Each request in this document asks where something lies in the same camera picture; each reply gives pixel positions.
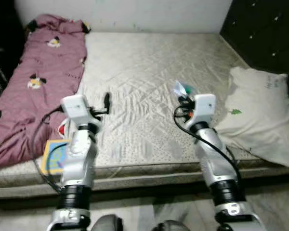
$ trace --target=white pillow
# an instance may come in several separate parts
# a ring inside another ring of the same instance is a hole
[[[286,74],[232,68],[226,117],[216,130],[226,145],[289,167],[289,97]]]

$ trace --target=white wall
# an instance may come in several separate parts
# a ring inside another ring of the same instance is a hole
[[[23,24],[42,13],[97,31],[219,32],[232,0],[15,0]]]

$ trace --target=quilted mattress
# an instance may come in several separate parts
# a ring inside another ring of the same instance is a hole
[[[101,107],[112,93],[111,114],[97,136],[95,190],[202,180],[193,138],[172,120],[176,80],[217,96],[215,125],[226,113],[231,67],[247,65],[217,34],[98,33],[86,36],[88,57],[79,93]],[[232,149],[245,178],[289,169]],[[0,197],[48,195],[31,162],[0,169]]]

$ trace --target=small book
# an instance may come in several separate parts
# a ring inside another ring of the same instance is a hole
[[[42,163],[41,171],[48,175],[48,169],[51,174],[62,173],[66,159],[66,148],[71,140],[47,140]]]

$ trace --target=floor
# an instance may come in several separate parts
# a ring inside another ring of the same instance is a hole
[[[289,231],[289,183],[253,187],[247,189],[247,195],[268,231]],[[92,203],[92,224],[102,215],[116,214],[123,218],[125,231],[150,231],[166,219],[181,221],[191,231],[214,231],[217,223],[209,197],[201,193]],[[54,207],[0,209],[0,231],[44,231],[53,210]]]

